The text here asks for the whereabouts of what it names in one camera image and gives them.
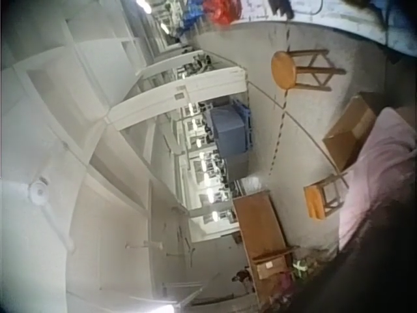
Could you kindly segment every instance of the blue storage bin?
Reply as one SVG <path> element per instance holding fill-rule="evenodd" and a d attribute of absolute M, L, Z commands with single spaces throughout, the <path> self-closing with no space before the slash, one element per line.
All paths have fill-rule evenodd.
<path fill-rule="evenodd" d="M 245 124 L 232 105 L 210 111 L 214 139 L 222 158 L 246 152 Z"/>

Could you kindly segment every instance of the wooden stool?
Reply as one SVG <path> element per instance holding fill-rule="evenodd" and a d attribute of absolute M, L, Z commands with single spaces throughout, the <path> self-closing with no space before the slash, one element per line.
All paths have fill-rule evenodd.
<path fill-rule="evenodd" d="M 331 175 L 322 181 L 304 187 L 309 217 L 324 220 L 343 205 L 336 185 L 336 181 L 340 178 L 340 176 Z M 329 185 L 333 185 L 336 192 L 336 197 L 330 201 L 324 192 L 324 188 Z"/>
<path fill-rule="evenodd" d="M 278 51 L 274 54 L 271 60 L 272 77 L 278 87 L 288 89 L 307 89 L 318 91 L 331 91 L 327 83 L 332 79 L 333 75 L 344 75 L 346 71 L 340 68 L 335 68 L 334 65 L 327 58 L 328 50 L 300 50 L 283 52 Z M 313 64 L 317 57 L 322 55 L 329 67 L 314 67 Z M 306 67 L 298 67 L 295 64 L 295 57 L 311 56 L 309 65 Z M 298 74 L 311 74 L 318 85 L 308 85 L 305 83 L 297 83 Z M 327 74 L 324 82 L 321 82 L 316 74 Z"/>

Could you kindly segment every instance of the plastic bag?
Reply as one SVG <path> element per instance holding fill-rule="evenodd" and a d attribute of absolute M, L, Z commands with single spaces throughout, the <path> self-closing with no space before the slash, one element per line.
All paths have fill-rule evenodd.
<path fill-rule="evenodd" d="M 203 0 L 203 8 L 210 20 L 219 25 L 230 25 L 240 18 L 240 0 Z"/>

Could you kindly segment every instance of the fluorescent light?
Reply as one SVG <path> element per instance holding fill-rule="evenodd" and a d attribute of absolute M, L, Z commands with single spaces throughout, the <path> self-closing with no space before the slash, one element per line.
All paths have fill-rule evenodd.
<path fill-rule="evenodd" d="M 190 109 L 190 115 L 193 116 L 194 115 L 194 108 L 193 108 L 192 103 L 188 104 L 188 108 Z"/>
<path fill-rule="evenodd" d="M 169 34 L 169 29 L 167 27 L 167 25 L 165 25 L 164 23 L 161 23 L 161 28 L 162 30 L 165 32 L 165 34 Z"/>
<path fill-rule="evenodd" d="M 201 168 L 203 169 L 203 171 L 207 171 L 207 164 L 206 164 L 206 161 L 201 160 Z"/>
<path fill-rule="evenodd" d="M 209 187 L 211 184 L 210 184 L 210 177 L 209 177 L 209 174 L 208 173 L 204 173 L 204 184 L 207 186 L 207 187 Z"/>
<path fill-rule="evenodd" d="M 197 130 L 198 129 L 198 126 L 197 126 L 197 122 L 195 121 L 195 119 L 192 119 L 191 122 L 193 123 L 193 129 L 194 130 Z"/>
<path fill-rule="evenodd" d="M 208 202 L 210 202 L 210 203 L 214 202 L 213 189 L 211 189 L 211 188 L 207 189 L 207 197 L 208 197 Z"/>
<path fill-rule="evenodd" d="M 213 221 L 215 221 L 215 222 L 219 221 L 219 213 L 217 213 L 217 211 L 211 212 L 211 216 L 213 218 Z"/>
<path fill-rule="evenodd" d="M 152 13 L 151 6 L 145 0 L 136 0 L 136 3 L 145 11 L 146 14 Z"/>
<path fill-rule="evenodd" d="M 149 311 L 147 313 L 174 313 L 175 309 L 173 305 L 164 305 L 156 310 Z"/>

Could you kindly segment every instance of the concrete floor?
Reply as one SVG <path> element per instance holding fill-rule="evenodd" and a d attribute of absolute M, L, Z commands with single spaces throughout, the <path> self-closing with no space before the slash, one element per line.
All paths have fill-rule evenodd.
<path fill-rule="evenodd" d="M 218 31 L 200 24 L 191 38 L 196 47 L 217 55 L 219 62 L 247 70 L 254 149 L 246 191 L 270 190 L 289 244 L 334 246 L 338 214 L 325 221 L 310 219 L 303 193 L 304 186 L 334 173 L 322 138 L 355 93 L 384 91 L 386 72 L 395 89 L 396 77 L 408 63 L 387 67 L 384 53 L 374 43 L 307 25 L 247 23 Z M 290 91 L 285 106 L 284 92 L 272 80 L 270 60 L 288 45 L 291 50 L 329 49 L 329 59 L 347 74 L 332 78 L 329 93 Z M 413 77 L 412 73 L 407 88 L 397 89 L 408 95 L 407 101 L 415 98 Z"/>

